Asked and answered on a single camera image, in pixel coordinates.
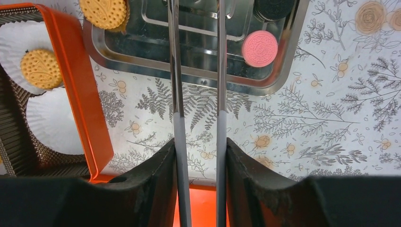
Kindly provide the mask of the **orange cookie tin box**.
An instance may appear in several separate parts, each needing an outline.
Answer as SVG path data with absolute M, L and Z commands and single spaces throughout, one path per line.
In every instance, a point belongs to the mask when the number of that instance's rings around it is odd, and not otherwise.
M 3 5 L 0 18 L 2 24 L 33 19 L 45 22 L 83 145 L 90 182 L 110 181 L 113 176 L 101 172 L 113 157 L 113 147 L 78 19 L 34 3 Z

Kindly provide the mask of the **stainless steel tray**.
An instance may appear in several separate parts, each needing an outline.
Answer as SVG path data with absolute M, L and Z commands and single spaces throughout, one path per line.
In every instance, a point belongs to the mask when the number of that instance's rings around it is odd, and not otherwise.
M 309 6 L 287 0 L 278 17 L 268 17 L 267 0 L 226 0 L 227 89 L 265 96 L 287 81 Z M 83 21 L 85 47 L 99 65 L 117 71 L 170 79 L 168 4 L 165 0 L 127 1 L 127 22 L 105 30 Z M 245 39 L 263 30 L 273 34 L 278 53 L 264 67 L 249 65 L 242 55 Z M 216 88 L 218 79 L 218 6 L 215 0 L 179 1 L 182 81 Z

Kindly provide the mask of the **steel tongs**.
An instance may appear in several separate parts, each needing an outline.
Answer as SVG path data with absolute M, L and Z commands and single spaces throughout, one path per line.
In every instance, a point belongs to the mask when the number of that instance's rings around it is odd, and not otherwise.
M 187 148 L 185 139 L 185 121 L 183 107 L 183 89 L 181 74 L 181 53 L 179 39 L 179 2 L 169 0 L 168 30 L 170 45 L 170 71 L 173 99 L 174 145 L 178 180 L 178 199 L 180 224 L 192 226 Z M 217 181 L 216 181 L 216 225 L 227 225 L 227 189 L 226 189 L 226 153 L 227 153 L 227 34 L 226 4 L 217 1 L 217 37 L 218 37 L 218 88 L 217 88 Z

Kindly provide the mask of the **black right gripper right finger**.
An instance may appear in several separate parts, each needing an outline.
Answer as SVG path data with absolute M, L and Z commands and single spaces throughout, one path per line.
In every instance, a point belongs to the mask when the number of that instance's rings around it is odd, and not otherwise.
M 227 140 L 227 209 L 232 227 L 398 227 L 398 176 L 288 179 Z

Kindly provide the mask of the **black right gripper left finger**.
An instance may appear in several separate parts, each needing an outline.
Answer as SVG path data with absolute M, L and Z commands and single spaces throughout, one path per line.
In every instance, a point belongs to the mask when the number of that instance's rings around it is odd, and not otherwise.
M 0 181 L 3 227 L 171 227 L 177 197 L 174 141 L 107 183 L 79 178 Z

